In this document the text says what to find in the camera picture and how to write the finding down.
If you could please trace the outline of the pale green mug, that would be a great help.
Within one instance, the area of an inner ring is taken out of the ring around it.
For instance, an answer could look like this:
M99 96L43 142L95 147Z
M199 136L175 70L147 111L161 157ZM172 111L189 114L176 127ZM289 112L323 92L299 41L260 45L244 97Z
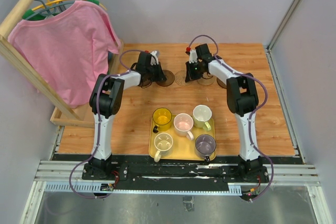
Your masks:
M211 125L209 123L212 118L212 111L206 105L197 105L193 110L194 126L205 131L210 131Z

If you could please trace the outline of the woven rattan coaster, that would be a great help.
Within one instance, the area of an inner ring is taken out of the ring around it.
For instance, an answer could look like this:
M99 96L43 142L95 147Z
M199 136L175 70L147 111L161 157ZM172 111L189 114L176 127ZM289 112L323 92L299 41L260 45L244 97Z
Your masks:
M197 83L203 86L209 86L215 82L215 77L207 72L203 73L202 77L197 80Z
M187 87L193 84L192 81L190 82L185 82L186 79L186 71L185 70L180 70L175 74L175 82L176 84Z

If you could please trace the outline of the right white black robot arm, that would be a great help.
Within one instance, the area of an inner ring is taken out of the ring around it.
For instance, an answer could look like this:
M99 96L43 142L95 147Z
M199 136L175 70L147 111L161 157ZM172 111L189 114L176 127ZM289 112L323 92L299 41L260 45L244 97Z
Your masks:
M264 175L261 156L269 157L257 147L255 118L256 111L264 106L268 99L265 86L260 84L266 94L264 102L258 105L255 85L258 80L253 75L235 70L223 59L210 53L197 56L196 51L192 50L189 55L186 62L186 82L200 79L203 73L207 72L226 85L227 105L236 118L239 132L241 162L238 166L238 177L244 182L250 182L257 172Z

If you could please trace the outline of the purple mug black rim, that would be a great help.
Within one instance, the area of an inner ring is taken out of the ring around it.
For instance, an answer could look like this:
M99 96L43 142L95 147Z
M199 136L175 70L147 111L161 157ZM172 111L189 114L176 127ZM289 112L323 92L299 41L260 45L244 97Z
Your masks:
M216 141L215 139L208 134L201 134L195 140L195 152L196 154L209 162L211 155L216 150Z

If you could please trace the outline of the dark brown coaster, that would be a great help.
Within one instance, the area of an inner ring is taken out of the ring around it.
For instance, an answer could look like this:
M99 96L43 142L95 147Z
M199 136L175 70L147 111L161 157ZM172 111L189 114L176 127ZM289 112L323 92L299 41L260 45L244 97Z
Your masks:
M144 88L149 87L151 84L152 84L152 79L150 76L142 76L138 86L144 89Z
M224 88L224 89L227 88L226 84L225 84L221 79L216 78L216 81L217 81L217 84L218 84L221 88Z

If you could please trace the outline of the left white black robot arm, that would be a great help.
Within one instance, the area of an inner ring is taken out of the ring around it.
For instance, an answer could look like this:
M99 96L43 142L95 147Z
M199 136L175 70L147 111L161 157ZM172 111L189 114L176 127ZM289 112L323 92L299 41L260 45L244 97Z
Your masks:
M166 80L159 52L139 50L138 61L121 74L100 74L91 93L89 105L94 114L94 146L84 166L82 178L109 179L115 174L112 163L111 135L115 115L119 112L125 89L142 87L146 82Z

